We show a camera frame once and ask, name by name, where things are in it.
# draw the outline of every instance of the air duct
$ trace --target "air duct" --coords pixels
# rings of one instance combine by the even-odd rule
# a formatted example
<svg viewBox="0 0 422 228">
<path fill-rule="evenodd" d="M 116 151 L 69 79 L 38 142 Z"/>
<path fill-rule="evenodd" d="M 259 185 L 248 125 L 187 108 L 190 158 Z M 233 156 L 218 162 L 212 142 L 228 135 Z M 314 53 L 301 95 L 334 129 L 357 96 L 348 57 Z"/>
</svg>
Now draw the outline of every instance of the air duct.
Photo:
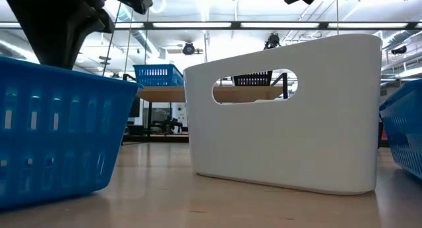
<svg viewBox="0 0 422 228">
<path fill-rule="evenodd" d="M 387 38 L 384 38 L 382 41 L 383 50 L 391 50 L 397 48 L 399 45 L 403 44 L 410 40 L 410 38 L 420 34 L 419 30 L 401 30 L 391 34 Z"/>
<path fill-rule="evenodd" d="M 26 57 L 19 52 L 3 45 L 0 42 L 0 57 L 12 57 L 14 59 L 26 60 Z"/>
<path fill-rule="evenodd" d="M 117 19 L 119 20 L 119 22 L 132 21 L 131 14 L 129 14 L 126 7 L 121 7 L 119 13 L 117 13 Z M 146 39 L 145 34 L 141 30 L 129 30 L 129 33 L 132 34 L 133 38 L 136 39 L 142 47 L 145 47 L 148 56 L 160 56 L 160 51 L 149 40 Z"/>
</svg>

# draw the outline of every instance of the ceiling beam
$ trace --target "ceiling beam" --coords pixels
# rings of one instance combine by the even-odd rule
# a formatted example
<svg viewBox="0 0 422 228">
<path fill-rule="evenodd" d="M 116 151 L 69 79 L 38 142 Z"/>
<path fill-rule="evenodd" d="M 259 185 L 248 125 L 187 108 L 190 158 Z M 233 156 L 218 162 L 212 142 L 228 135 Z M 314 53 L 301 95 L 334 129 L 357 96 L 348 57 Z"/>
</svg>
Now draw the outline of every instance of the ceiling beam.
<svg viewBox="0 0 422 228">
<path fill-rule="evenodd" d="M 422 22 L 362 21 L 191 21 L 132 22 L 131 30 L 422 30 Z M 0 30 L 20 30 L 17 22 L 0 22 Z M 129 30 L 116 25 L 116 30 Z"/>
</svg>

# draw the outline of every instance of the fluorescent light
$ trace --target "fluorescent light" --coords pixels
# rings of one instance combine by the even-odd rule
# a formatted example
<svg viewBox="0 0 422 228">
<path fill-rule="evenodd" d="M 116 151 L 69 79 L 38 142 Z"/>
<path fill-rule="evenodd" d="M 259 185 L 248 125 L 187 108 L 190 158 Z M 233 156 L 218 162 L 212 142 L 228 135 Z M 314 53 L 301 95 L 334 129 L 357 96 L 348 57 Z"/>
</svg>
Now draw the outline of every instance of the fluorescent light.
<svg viewBox="0 0 422 228">
<path fill-rule="evenodd" d="M 395 78 L 385 78 L 385 79 L 381 79 L 381 81 L 396 81 L 397 79 Z"/>
<path fill-rule="evenodd" d="M 330 23 L 329 28 L 404 28 L 407 23 Z"/>
<path fill-rule="evenodd" d="M 167 22 L 153 23 L 155 28 L 229 28 L 230 22 Z"/>
<path fill-rule="evenodd" d="M 405 78 L 405 79 L 400 79 L 401 81 L 412 81 L 412 80 L 421 80 L 420 78 Z"/>
<path fill-rule="evenodd" d="M 0 22 L 0 28 L 21 28 L 18 22 Z"/>
<path fill-rule="evenodd" d="M 116 29 L 120 28 L 144 28 L 144 23 L 130 23 L 130 22 L 119 22 L 115 25 Z"/>
<path fill-rule="evenodd" d="M 318 28 L 319 23 L 241 23 L 240 27 L 242 28 Z"/>
</svg>

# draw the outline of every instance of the blue basket on table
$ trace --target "blue basket on table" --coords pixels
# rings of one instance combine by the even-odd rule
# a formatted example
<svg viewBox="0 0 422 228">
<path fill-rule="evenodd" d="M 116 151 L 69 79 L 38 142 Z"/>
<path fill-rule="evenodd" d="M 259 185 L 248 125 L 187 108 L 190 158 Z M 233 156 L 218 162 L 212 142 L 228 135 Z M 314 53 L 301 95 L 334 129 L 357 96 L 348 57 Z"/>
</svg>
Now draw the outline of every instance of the blue basket on table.
<svg viewBox="0 0 422 228">
<path fill-rule="evenodd" d="M 405 83 L 381 106 L 394 161 L 422 179 L 422 80 Z"/>
<path fill-rule="evenodd" d="M 183 75 L 175 65 L 133 65 L 136 82 L 143 86 L 182 86 Z"/>
<path fill-rule="evenodd" d="M 110 182 L 139 85 L 0 57 L 0 209 Z"/>
</svg>

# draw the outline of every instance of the shelf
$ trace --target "shelf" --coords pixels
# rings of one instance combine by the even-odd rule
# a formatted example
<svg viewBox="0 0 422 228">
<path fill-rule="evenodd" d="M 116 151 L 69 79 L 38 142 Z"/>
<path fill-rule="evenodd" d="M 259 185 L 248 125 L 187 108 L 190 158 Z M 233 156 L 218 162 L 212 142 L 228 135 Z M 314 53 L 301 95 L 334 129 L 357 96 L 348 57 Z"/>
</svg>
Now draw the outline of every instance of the shelf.
<svg viewBox="0 0 422 228">
<path fill-rule="evenodd" d="M 219 103 L 244 103 L 273 100 L 283 94 L 279 86 L 215 86 L 214 97 Z M 149 102 L 185 102 L 183 86 L 147 86 L 136 94 Z"/>
</svg>

